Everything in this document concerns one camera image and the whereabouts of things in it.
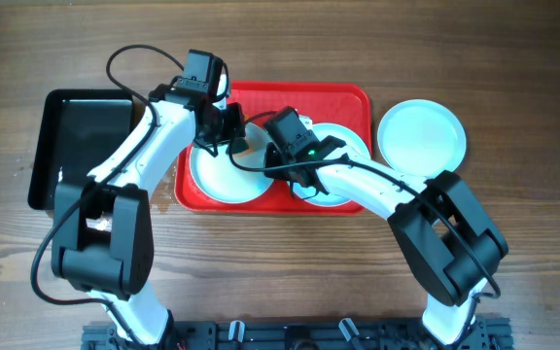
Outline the orange green sponge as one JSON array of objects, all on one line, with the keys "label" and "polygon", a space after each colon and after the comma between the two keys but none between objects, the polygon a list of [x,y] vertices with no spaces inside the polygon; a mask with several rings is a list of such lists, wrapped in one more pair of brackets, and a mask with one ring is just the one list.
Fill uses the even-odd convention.
[{"label": "orange green sponge", "polygon": [[250,150],[250,146],[246,139],[244,138],[237,138],[234,139],[230,146],[230,153],[232,155],[238,155],[245,153]]}]

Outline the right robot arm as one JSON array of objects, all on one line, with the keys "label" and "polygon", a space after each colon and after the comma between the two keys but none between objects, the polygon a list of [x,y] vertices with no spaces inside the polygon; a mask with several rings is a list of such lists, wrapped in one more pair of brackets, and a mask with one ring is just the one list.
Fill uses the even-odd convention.
[{"label": "right robot arm", "polygon": [[494,274],[508,244],[456,173],[407,175],[362,156],[334,136],[319,138],[292,107],[263,127],[265,175],[354,201],[390,226],[418,283],[428,294],[422,323],[441,345],[470,333],[484,298],[501,294]]}]

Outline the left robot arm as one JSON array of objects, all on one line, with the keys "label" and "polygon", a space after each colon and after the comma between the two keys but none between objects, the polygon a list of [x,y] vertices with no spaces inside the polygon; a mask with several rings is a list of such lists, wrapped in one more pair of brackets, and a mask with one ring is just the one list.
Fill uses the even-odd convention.
[{"label": "left robot arm", "polygon": [[42,300],[58,304],[38,283],[38,267],[52,253],[52,273],[102,305],[115,324],[108,343],[119,349],[183,349],[172,313],[148,278],[154,262],[150,198],[159,180],[188,147],[212,157],[238,135],[243,117],[226,103],[229,72],[221,58],[191,50],[181,74],[139,99],[142,120],[121,145],[83,178],[55,190],[53,226],[34,257],[30,283]]}]

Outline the white plate top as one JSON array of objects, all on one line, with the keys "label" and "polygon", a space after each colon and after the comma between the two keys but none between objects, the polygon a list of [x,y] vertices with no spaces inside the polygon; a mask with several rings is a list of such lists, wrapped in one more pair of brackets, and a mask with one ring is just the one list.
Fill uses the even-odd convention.
[{"label": "white plate top", "polygon": [[[245,128],[250,150],[233,155],[245,167],[263,167],[266,144],[270,138],[259,126],[248,123]],[[273,179],[261,172],[249,172],[235,167],[228,156],[228,144],[218,147],[218,155],[192,148],[190,170],[195,184],[208,196],[227,204],[239,204],[262,196],[272,185]]]}]

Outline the white plate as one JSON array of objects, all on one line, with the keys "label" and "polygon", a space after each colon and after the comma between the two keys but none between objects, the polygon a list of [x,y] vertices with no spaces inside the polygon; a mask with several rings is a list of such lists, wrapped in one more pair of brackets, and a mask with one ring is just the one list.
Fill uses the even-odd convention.
[{"label": "white plate", "polygon": [[[250,150],[233,155],[245,167],[263,167],[266,144],[270,138],[259,126],[248,123],[245,128]],[[218,155],[192,148],[190,170],[195,184],[208,196],[227,204],[239,204],[262,196],[272,185],[273,179],[261,172],[249,172],[235,167],[228,156],[228,144],[218,147]]]},{"label": "white plate", "polygon": [[[322,122],[314,124],[312,130],[320,141],[327,136],[333,136],[343,140],[347,146],[353,148],[363,157],[370,158],[370,151],[365,141],[356,132],[343,125]],[[305,188],[299,183],[294,183],[293,192],[296,197],[320,207],[335,207],[349,202],[349,199],[343,196],[317,192],[315,188]]]},{"label": "white plate", "polygon": [[377,146],[395,170],[435,178],[463,162],[467,136],[456,115],[426,99],[410,99],[389,109],[377,128]]}]

